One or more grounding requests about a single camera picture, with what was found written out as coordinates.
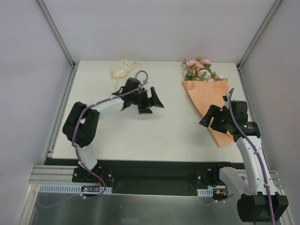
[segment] pink rose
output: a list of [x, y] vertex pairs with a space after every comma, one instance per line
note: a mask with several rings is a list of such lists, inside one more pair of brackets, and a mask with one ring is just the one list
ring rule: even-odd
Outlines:
[[203, 65], [211, 65], [211, 62], [209, 60], [203, 60], [201, 63]]
[[198, 69], [204, 69], [204, 65], [201, 64], [200, 62], [198, 62], [198, 63], [196, 64], [196, 67], [197, 67]]
[[187, 67], [192, 67], [193, 65], [195, 65], [195, 64], [197, 64], [198, 63], [198, 61], [196, 61], [196, 60], [191, 60], [190, 62], [187, 62], [186, 63], [186, 66]]

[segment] metal frame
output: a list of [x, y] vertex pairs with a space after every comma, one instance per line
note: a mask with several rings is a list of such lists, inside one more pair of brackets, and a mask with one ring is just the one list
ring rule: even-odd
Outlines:
[[[21, 209], [19, 211], [19, 215], [18, 215], [17, 221], [16, 221], [17, 224], [20, 224], [20, 225], [27, 225], [30, 221], [31, 216], [33, 215], [34, 204], [35, 204], [35, 201], [36, 201], [36, 198], [38, 195], [38, 190], [40, 188], [40, 184], [42, 184], [42, 183], [43, 184], [72, 184], [73, 183], [72, 182], [73, 170], [75, 168], [75, 166], [44, 165], [46, 160], [48, 158], [52, 157], [53, 148], [55, 146], [59, 127], [61, 125], [62, 117], [63, 117], [64, 111], [66, 109], [68, 98], [69, 98], [69, 95], [70, 95], [70, 92], [72, 89], [72, 85], [73, 85], [73, 81], [74, 81], [75, 74], [77, 71], [78, 63], [75, 63], [73, 61], [44, 1], [43, 0], [35, 0], [35, 1], [37, 3], [38, 7], [40, 8], [42, 15], [45, 18], [45, 20], [49, 26], [49, 29], [51, 30], [55, 40], [57, 41], [59, 47], [61, 48], [63, 54], [65, 55], [67, 61], [69, 62], [70, 66], [72, 68], [72, 71], [69, 75], [65, 91], [64, 91], [63, 96], [60, 101], [60, 107], [59, 107], [59, 110], [55, 117], [55, 121], [54, 121], [54, 124], [52, 127], [52, 133], [47, 142], [47, 146], [45, 149], [46, 154], [45, 154], [45, 158], [43, 161], [43, 165], [37, 165], [33, 168], [32, 175], [31, 175], [29, 184], [27, 186], [26, 193], [25, 193], [22, 205], [21, 205]], [[237, 65], [237, 69], [239, 72], [240, 81], [241, 81], [241, 84], [242, 84], [242, 87], [243, 87], [243, 90], [245, 93], [245, 97], [246, 97], [247, 102], [249, 103], [249, 114], [250, 114], [250, 117], [252, 120], [254, 120], [254, 118], [253, 118], [253, 114], [251, 111], [251, 104], [249, 102], [247, 90], [245, 89], [245, 85], [244, 85], [244, 82], [243, 82], [241, 74], [240, 74], [240, 69], [244, 65], [249, 54], [253, 50], [253, 48], [256, 45], [257, 41], [259, 40], [261, 34], [263, 33], [263, 31], [269, 24], [270, 20], [272, 19], [274, 13], [279, 8], [282, 1], [283, 0], [275, 0], [274, 1], [271, 9], [267, 13], [266, 17], [264, 18], [261, 26], [259, 27], [259, 29], [257, 31], [257, 33], [253, 37], [251, 43], [249, 44], [247, 50], [244, 53], [242, 59], [240, 60], [240, 62]], [[240, 176], [244, 176], [245, 178], [247, 177], [245, 170], [238, 170], [238, 173]], [[276, 187], [278, 188], [279, 193], [281, 195], [284, 195], [285, 193], [283, 190], [283, 185], [278, 176], [278, 173], [276, 171], [270, 171], [270, 174], [271, 174], [272, 179], [274, 180]], [[291, 216], [289, 208], [286, 210], [286, 212], [280, 218], [280, 223], [282, 225], [295, 224], [295, 222]]]

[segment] white wall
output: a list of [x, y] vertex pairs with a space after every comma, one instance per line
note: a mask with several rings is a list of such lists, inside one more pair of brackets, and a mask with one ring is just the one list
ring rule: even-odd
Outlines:
[[271, 169], [300, 224], [300, 1], [284, 0], [242, 67]]
[[0, 224], [12, 225], [70, 72], [35, 1], [1, 1], [0, 68]]
[[274, 0], [45, 0], [79, 60], [238, 62]]

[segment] brown wrapping paper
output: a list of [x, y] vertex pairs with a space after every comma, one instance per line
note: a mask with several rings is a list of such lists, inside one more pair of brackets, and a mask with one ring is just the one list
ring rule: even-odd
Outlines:
[[[182, 85], [196, 106], [201, 118], [205, 116], [210, 105], [224, 106], [223, 96], [229, 91], [228, 80], [217, 82], [183, 81]], [[233, 142], [232, 136], [208, 128], [218, 147]]]

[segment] white backdrop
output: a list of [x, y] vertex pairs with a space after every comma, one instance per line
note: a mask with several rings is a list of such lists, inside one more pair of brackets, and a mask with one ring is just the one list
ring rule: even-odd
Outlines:
[[238, 62], [274, 0], [45, 0], [79, 60]]
[[0, 224], [14, 225], [70, 66], [33, 0], [0, 3]]
[[285, 0], [242, 68], [271, 169], [300, 224], [300, 1]]

